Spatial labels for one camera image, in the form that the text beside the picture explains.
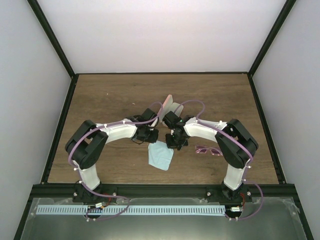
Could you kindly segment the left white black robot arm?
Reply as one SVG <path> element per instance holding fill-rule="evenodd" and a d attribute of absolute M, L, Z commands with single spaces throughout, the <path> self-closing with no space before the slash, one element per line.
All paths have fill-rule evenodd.
<path fill-rule="evenodd" d="M 155 129 L 159 116 L 147 108 L 141 115 L 133 115 L 121 121 L 95 124 L 84 121 L 65 145 L 68 162 L 80 176 L 80 183 L 86 186 L 84 195 L 89 201 L 97 202 L 102 196 L 99 187 L 96 162 L 106 144 L 130 139 L 140 145 L 155 143 L 159 131 Z"/>

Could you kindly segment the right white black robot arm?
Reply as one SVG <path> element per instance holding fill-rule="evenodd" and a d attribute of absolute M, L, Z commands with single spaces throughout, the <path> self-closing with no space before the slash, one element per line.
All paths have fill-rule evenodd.
<path fill-rule="evenodd" d="M 228 122 L 213 122 L 198 119 L 192 115 L 178 117 L 170 111 L 162 121 L 171 130 L 165 135 L 169 149 L 181 150 L 188 145 L 188 139 L 198 137 L 218 144 L 221 155 L 228 163 L 226 175 L 221 183 L 223 198 L 229 202 L 240 196 L 249 168 L 256 151 L 257 141 L 237 119 Z"/>

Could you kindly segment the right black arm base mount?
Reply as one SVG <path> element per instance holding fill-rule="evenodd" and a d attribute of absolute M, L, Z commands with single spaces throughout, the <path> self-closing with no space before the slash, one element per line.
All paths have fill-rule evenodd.
<path fill-rule="evenodd" d="M 243 197 L 245 202 L 252 202 L 252 197 L 247 194 L 249 191 L 250 189 L 243 184 L 236 190 L 231 190 L 224 184 L 210 185 L 205 189 L 208 201 L 220 204 L 240 203 Z"/>

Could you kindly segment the pink glasses case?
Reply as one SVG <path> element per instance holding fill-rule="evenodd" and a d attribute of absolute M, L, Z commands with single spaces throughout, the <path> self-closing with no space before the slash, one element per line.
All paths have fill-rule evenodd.
<path fill-rule="evenodd" d="M 171 94 L 169 94 L 165 101 L 162 103 L 162 109 L 160 109 L 158 111 L 158 115 L 159 115 L 159 122 L 162 123 L 162 125 L 164 127 L 167 127 L 167 125 L 165 124 L 165 122 L 163 121 L 164 116 L 172 111 L 174 112 L 178 117 L 181 116 L 181 113 L 183 111 L 184 106 L 180 105 L 177 102 L 174 102 L 173 100 L 173 96 Z"/>

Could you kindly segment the light blue cleaning cloth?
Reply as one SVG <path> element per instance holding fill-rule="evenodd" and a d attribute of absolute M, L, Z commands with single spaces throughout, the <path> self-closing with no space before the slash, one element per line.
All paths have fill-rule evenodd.
<path fill-rule="evenodd" d="M 168 148 L 165 142 L 156 141 L 148 145 L 148 164 L 160 169 L 167 171 L 170 167 L 174 150 Z"/>

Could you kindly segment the purple frame sunglasses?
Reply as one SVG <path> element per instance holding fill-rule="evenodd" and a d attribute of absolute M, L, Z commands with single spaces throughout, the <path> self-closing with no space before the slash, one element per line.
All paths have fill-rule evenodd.
<path fill-rule="evenodd" d="M 222 156 L 222 151 L 217 147 L 212 146 L 204 146 L 204 145 L 196 145 L 195 146 L 195 152 L 197 154 L 206 154 L 209 152 L 213 156 Z"/>

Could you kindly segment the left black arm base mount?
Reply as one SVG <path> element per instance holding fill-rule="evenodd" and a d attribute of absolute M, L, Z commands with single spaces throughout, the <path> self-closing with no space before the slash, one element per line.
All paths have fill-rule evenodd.
<path fill-rule="evenodd" d="M 97 188 L 93 191 L 101 194 L 101 195 L 108 195 L 106 190 L 111 190 L 111 194 L 116 190 L 115 188 L 105 188 L 102 184 L 100 184 Z M 82 184 L 75 183 L 74 184 L 74 196 L 72 198 L 73 203 L 83 203 L 83 204 L 97 204 L 100 202 L 105 203 L 115 203 L 116 199 L 112 197 L 102 197 L 96 194 L 91 193 L 88 191 Z"/>

